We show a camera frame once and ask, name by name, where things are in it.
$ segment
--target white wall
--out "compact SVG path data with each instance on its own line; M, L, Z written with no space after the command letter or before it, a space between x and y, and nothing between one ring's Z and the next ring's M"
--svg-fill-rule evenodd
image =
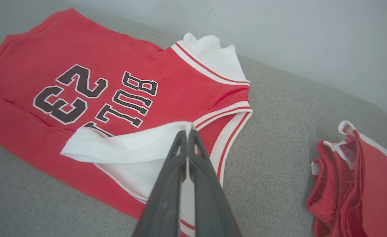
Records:
M387 0L69 0L222 46L387 112Z

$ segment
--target gray couch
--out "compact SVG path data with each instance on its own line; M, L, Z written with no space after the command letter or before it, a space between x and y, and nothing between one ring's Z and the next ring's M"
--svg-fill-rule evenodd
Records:
M162 48L182 36L58 0L0 0L0 43L73 7L111 30ZM254 114L227 159L224 192L244 236L311 236L305 202L319 140L341 141L342 120L387 149L387 114L332 87L239 56ZM0 147L0 236L130 236L136 220Z

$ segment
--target jersey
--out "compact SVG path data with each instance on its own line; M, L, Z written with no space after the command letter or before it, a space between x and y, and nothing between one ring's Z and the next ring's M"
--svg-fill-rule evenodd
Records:
M83 126L111 137L187 121L222 183L231 144L252 114L249 85L234 47L220 48L216 37L187 34L163 50L68 9L0 45L0 145L138 218L144 204L109 175L60 155L71 135Z

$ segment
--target red and white striped trim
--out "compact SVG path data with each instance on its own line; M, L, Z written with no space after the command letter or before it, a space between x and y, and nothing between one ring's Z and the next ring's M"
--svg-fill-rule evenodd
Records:
M338 126L338 131L341 133L341 134L344 134L344 135L347 135L347 134L350 134L352 136L355 136L353 134L353 132L357 132L359 133L360 135L360 138L366 142L367 144L375 147L376 149L378 149L379 151L381 151L386 157L387 157L387 150L382 147L380 144L378 144L376 141L372 140L371 138L368 138L366 137L365 135L363 135L362 133L358 132L356 127L350 123L349 121L347 120L343 120L339 126Z
M193 125L195 126L196 130L199 131L218 118L240 112L252 112L252 108L250 107L248 101L240 101L220 110L205 114L204 116L195 120Z
M190 66L192 66L194 69L196 69L198 72L204 74L205 76L213 79L214 81L217 81L222 84L227 85L245 85L249 86L250 81L236 75L231 75L229 79L228 76L221 75L221 73L217 74L213 70L210 69L210 67L206 66L204 62L202 62L198 57L196 57L194 54L190 53L189 50L184 47L183 45L179 43L175 43L171 46L171 49L174 50L177 55L181 59L183 59L185 62L187 62Z
M321 171L321 164L320 163L311 162L311 172L312 172L312 175L319 175L320 171Z
M239 134L243 126L252 115L252 110L249 112L237 113L221 130L221 133L216 139L214 146L210 153L210 161L213 164L217 177L222 186L224 179L225 161L228 156L228 152Z
M182 218L180 219L180 230L187 236L195 236L195 226L185 222Z

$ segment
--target jersey collar trim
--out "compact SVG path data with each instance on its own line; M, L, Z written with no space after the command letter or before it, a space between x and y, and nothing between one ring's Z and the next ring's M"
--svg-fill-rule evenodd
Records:
M196 57L194 54L189 52L189 50L178 42L171 46L171 49L174 50L177 55L187 62L190 66L196 69L198 72L203 75L213 79L216 82L227 84L227 85L245 85L249 86L250 81L241 78L240 76L232 75L230 79L228 76L222 75L222 73L216 73L215 70L212 70L207 66L202 60Z

